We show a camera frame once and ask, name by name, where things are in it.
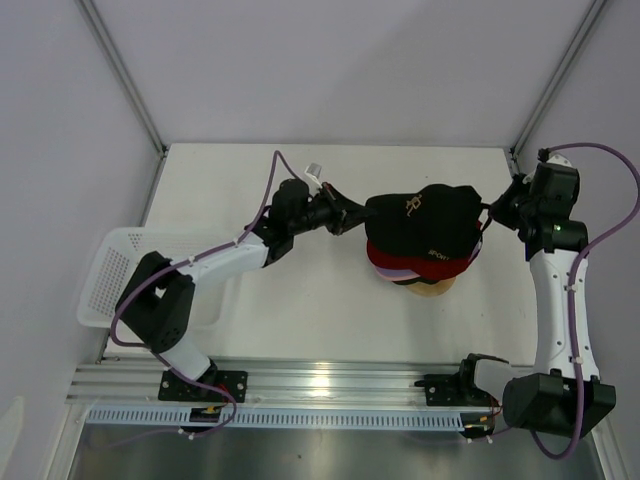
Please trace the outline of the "black baseball cap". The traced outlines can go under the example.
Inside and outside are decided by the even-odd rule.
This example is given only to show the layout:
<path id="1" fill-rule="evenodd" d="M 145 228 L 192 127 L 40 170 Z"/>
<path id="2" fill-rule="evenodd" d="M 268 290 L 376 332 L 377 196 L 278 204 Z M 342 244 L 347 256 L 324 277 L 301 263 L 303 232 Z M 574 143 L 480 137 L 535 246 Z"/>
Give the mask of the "black baseball cap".
<path id="1" fill-rule="evenodd" d="M 471 255 L 481 237 L 481 196 L 471 186 L 431 184 L 416 193 L 369 198 L 374 214 L 365 221 L 367 240 L 396 257 L 433 260 Z"/>

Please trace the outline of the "lavender baseball cap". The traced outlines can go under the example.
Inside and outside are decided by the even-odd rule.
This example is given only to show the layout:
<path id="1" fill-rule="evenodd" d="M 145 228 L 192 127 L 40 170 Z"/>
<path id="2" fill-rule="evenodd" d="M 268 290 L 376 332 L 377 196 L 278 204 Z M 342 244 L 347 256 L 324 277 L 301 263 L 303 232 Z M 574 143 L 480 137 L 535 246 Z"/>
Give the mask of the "lavender baseball cap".
<path id="1" fill-rule="evenodd" d="M 387 269 L 374 266 L 376 273 L 383 279 L 391 282 L 401 282 L 419 278 L 420 275 L 408 269 Z"/>

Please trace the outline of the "red baseball cap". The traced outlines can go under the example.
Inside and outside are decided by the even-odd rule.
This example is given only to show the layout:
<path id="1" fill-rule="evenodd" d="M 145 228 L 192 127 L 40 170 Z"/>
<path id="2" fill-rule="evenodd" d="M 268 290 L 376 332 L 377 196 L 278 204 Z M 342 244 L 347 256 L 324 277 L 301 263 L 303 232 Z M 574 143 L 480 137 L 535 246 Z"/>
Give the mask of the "red baseball cap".
<path id="1" fill-rule="evenodd" d="M 484 224 L 474 214 L 379 214 L 365 222 L 365 233 L 373 265 L 440 281 L 473 263 L 482 248 Z"/>

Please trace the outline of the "dark green baseball cap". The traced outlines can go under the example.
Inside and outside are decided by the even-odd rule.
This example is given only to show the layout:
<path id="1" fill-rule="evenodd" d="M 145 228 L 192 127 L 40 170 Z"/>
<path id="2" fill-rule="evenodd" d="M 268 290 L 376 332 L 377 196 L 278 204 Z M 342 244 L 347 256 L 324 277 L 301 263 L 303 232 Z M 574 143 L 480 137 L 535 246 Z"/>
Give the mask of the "dark green baseball cap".
<path id="1" fill-rule="evenodd" d="M 421 278 L 412 278 L 407 280 L 393 280 L 392 283 L 398 286 L 403 286 L 403 287 L 425 284 L 425 282 Z"/>

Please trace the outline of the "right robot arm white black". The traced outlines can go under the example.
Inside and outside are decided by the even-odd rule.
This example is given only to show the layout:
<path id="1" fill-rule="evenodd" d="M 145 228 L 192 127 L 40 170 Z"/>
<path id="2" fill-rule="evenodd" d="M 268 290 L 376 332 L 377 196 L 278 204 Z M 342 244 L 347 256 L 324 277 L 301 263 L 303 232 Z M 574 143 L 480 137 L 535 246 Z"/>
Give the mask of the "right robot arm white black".
<path id="1" fill-rule="evenodd" d="M 535 360 L 519 376 L 504 359 L 470 354 L 455 381 L 466 403 L 488 395 L 500 403 L 508 426 L 566 438 L 584 437 L 616 404 L 591 351 L 581 254 L 588 232 L 570 217 L 579 190 L 578 170 L 555 155 L 515 177 L 489 206 L 490 219 L 516 231 L 525 248 L 536 299 Z"/>

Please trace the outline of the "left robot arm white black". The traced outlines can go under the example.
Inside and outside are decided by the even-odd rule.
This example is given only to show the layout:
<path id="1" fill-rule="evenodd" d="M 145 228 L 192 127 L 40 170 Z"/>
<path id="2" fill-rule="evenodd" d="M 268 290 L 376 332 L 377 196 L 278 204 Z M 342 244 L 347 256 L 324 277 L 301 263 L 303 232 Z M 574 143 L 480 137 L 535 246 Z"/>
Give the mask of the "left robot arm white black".
<path id="1" fill-rule="evenodd" d="M 116 303 L 113 322 L 123 322 L 181 378 L 182 390 L 192 399 L 205 400 L 215 391 L 216 367 L 186 337 L 197 288 L 277 262 L 298 235 L 324 228 L 339 236 L 374 214 L 328 182 L 312 193 L 302 180 L 285 180 L 238 239 L 179 262 L 157 251 L 145 254 Z"/>

